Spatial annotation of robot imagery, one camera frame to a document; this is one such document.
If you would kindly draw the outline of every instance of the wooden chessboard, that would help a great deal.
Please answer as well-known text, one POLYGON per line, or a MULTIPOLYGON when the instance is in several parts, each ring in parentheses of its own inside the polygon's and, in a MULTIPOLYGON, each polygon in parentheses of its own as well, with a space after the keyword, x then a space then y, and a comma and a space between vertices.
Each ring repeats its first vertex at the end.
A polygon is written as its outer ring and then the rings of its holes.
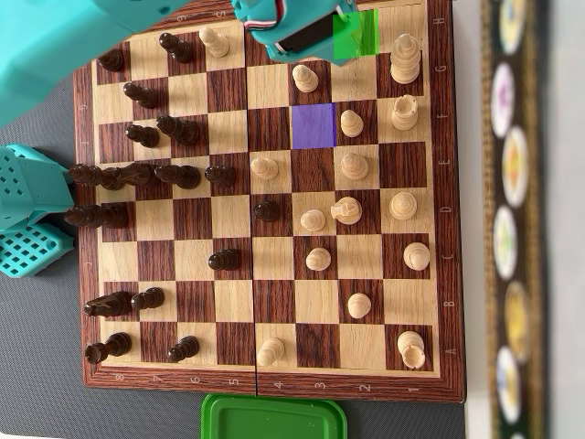
POLYGON ((77 161, 100 167, 131 162, 197 167, 230 165, 235 187, 211 187, 202 178, 192 190, 161 184, 111 192, 78 187, 79 204, 124 203, 131 221, 121 230, 80 230, 80 299, 125 290, 165 290, 157 309, 117 318, 81 313, 82 346, 123 331, 133 348, 98 366, 83 360, 89 386, 217 391, 295 397, 455 401, 465 398, 463 293, 459 191, 455 141, 451 2, 376 2, 380 52, 337 67, 321 60, 304 64, 319 88, 298 92, 294 65, 270 61, 261 45, 228 12, 229 2, 195 2, 120 45, 126 67, 103 70, 95 61, 75 73, 77 161), (204 25, 226 35, 229 54, 206 54, 197 31, 204 25), (179 65, 158 44, 161 31, 191 41, 196 60, 179 65), (389 74, 392 43, 408 32, 420 41, 421 75, 399 85, 389 74), (132 80, 159 91, 160 105, 146 110, 122 93, 132 80), (397 131, 390 122, 394 101, 416 96, 417 125, 397 131), (356 111, 365 129, 343 135, 340 115, 356 111), (123 133, 132 122, 154 126, 158 115, 197 121, 205 129, 194 147, 162 135, 153 149, 123 133), (340 172, 344 154, 367 158, 370 172, 351 181, 340 172), (250 161, 269 157, 279 174, 264 181, 250 161), (416 216, 393 219, 392 197, 408 191, 416 216), (308 209, 329 208, 351 196, 364 215, 346 226, 327 219, 311 233, 300 225, 308 209), (265 223, 250 207, 268 199, 283 218, 265 223), (427 244, 431 264, 415 272, 403 262, 411 242, 427 244), (241 269, 213 272, 212 252, 242 254, 241 269), (325 247, 332 264, 307 270, 304 259, 325 247), (356 292, 369 296, 362 319, 346 309, 356 292), (421 334, 426 362, 409 370, 397 349, 405 330, 421 334), (179 364, 165 362, 181 337, 199 339, 200 352, 179 364), (257 367, 262 342, 277 337, 284 357, 257 367))

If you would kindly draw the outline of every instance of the dark pawn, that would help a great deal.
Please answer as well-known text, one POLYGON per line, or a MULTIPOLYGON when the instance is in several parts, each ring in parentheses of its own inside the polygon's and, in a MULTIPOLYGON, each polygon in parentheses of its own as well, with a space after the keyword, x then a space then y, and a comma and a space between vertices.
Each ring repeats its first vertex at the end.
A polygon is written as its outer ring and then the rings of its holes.
POLYGON ((261 221, 273 222, 281 216, 281 208, 274 201, 262 201, 254 206, 254 216, 261 221))
POLYGON ((128 314, 132 309, 130 295, 125 291, 119 291, 103 295, 97 299, 90 300, 83 306, 86 316, 117 317, 128 314))
POLYGON ((156 118, 156 126, 181 145, 191 146, 197 142, 198 126, 196 122, 182 121, 178 117, 160 116, 156 118))
POLYGON ((190 359, 196 355, 198 351, 199 342, 195 337, 189 336, 181 338, 181 341, 170 348, 167 357, 171 363, 178 363, 184 359, 190 359))
POLYGON ((118 332, 110 336, 106 343, 95 343, 85 348, 85 358, 91 364, 98 364, 108 358, 109 355, 120 357, 127 354, 132 348, 130 336, 124 332, 118 332))
POLYGON ((210 166, 205 170, 205 178, 220 187, 232 187, 236 182, 236 170, 231 166, 210 166))
POLYGON ((160 288, 149 288, 132 298, 132 308, 140 311, 146 308, 158 308, 165 301, 165 293, 160 288))
POLYGON ((183 189, 197 187, 199 181, 201 181, 199 171, 192 166, 159 166, 154 170, 154 173, 164 182, 177 185, 183 189))
POLYGON ((77 227, 97 229, 101 226, 120 229, 128 223, 128 212, 124 206, 75 206, 65 212, 65 221, 77 227))
POLYGON ((217 252, 209 257, 211 270, 237 270, 239 268, 239 252, 234 249, 227 249, 217 252))
POLYGON ((179 38, 168 33, 161 35, 158 38, 158 42, 164 50, 182 64, 187 64, 193 59, 193 46, 191 46, 191 43, 181 41, 179 38))
POLYGON ((128 125, 126 136, 133 142, 140 142, 140 145, 147 148, 154 148, 161 140, 158 131, 150 126, 128 125))
POLYGON ((131 82, 124 85, 124 94, 144 108, 154 108, 158 103, 156 91, 131 82))
POLYGON ((113 48, 101 55, 98 62, 108 71, 120 71, 124 67, 124 55, 118 48, 113 48))

